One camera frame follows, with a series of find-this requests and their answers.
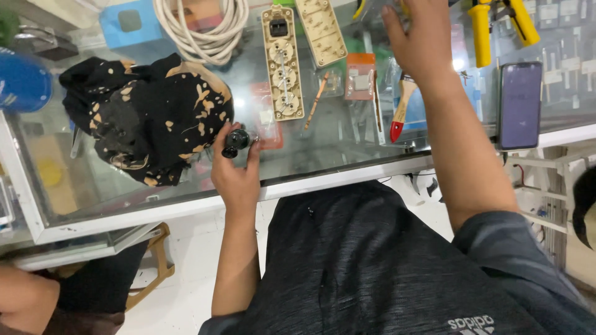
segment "beige power strip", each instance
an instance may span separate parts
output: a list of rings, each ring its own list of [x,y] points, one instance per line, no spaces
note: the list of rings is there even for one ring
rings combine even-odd
[[[272,5],[261,14],[265,55],[276,121],[301,119],[304,103],[294,30],[294,11]]]
[[[346,44],[330,0],[295,0],[317,67],[347,57]]]

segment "dark gray t-shirt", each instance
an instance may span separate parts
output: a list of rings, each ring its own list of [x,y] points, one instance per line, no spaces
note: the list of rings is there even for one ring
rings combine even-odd
[[[596,334],[524,217],[470,218],[447,242],[378,182],[281,199],[248,310],[212,334]]]

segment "red wire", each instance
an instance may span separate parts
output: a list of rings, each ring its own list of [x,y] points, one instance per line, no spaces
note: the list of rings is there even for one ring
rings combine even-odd
[[[523,167],[521,165],[518,164],[513,164],[513,167],[518,167],[521,170],[521,185],[522,186],[526,186],[526,184],[524,183],[524,172],[523,172]]]

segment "blue box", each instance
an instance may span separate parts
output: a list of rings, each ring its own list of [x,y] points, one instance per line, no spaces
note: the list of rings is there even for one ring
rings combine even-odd
[[[155,15],[152,0],[108,6],[100,14],[100,25],[107,46],[139,65],[177,51]]]
[[[472,103],[472,107],[474,107],[474,111],[476,112],[476,116],[478,119],[482,121],[482,102],[480,100],[481,92],[479,89],[479,71],[470,71],[468,70],[468,77],[463,78],[460,76],[461,84],[464,87],[465,93],[470,99]],[[399,90],[399,78],[401,77],[401,72],[395,76],[395,80],[393,83],[393,108],[397,108],[399,105],[399,100],[401,98],[401,91]],[[424,101],[422,99],[422,94],[420,90],[417,89],[408,102],[408,109],[406,111],[406,120],[403,123],[403,129],[426,129],[426,109],[424,108]]]

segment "pliers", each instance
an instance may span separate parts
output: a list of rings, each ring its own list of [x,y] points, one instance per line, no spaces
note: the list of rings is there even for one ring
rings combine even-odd
[[[505,9],[498,11],[499,2],[505,5]],[[492,23],[489,22],[489,12],[492,10]],[[530,15],[522,0],[473,0],[472,9],[468,11],[472,17],[474,29],[474,49],[476,50],[476,67],[488,66],[492,62],[491,41],[489,34],[492,25],[503,16],[510,16],[517,35],[524,46],[530,46],[540,41],[536,27],[532,23]]]

